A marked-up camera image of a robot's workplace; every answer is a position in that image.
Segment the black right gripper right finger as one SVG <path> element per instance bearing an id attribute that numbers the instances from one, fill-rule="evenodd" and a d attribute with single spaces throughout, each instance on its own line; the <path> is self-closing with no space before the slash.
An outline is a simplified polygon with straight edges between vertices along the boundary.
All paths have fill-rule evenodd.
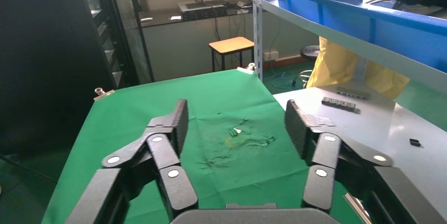
<path id="1" fill-rule="evenodd" d="M 363 223 L 446 223 L 390 156 L 349 138 L 330 119 L 289 100 L 285 128 L 309 167 L 304 208 L 330 213 L 339 182 Z"/>

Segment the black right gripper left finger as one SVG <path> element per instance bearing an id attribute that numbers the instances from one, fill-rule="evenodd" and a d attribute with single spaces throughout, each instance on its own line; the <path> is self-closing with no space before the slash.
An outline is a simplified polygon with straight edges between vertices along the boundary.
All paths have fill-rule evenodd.
<path id="1" fill-rule="evenodd" d="M 142 136 L 109 154 L 66 223 L 124 223 L 130 202 L 153 181 L 169 221 L 198 208 L 198 197 L 181 166 L 188 130 L 188 103 L 180 99 L 167 115 L 150 120 Z"/>

